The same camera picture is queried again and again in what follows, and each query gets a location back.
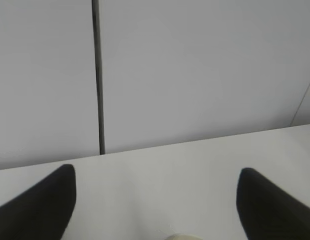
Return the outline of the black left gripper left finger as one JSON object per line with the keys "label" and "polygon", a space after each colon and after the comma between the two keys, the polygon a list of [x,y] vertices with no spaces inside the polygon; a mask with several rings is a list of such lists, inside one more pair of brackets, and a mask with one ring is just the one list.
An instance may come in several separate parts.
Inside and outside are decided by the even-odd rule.
{"label": "black left gripper left finger", "polygon": [[0,206],[0,240],[60,240],[76,199],[75,169],[64,164]]}

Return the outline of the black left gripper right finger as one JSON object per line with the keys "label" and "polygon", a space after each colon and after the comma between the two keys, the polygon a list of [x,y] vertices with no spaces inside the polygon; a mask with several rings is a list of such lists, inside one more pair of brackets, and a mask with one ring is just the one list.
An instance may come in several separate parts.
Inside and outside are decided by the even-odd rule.
{"label": "black left gripper right finger", "polygon": [[236,208],[249,240],[310,240],[310,208],[253,168],[240,172]]}

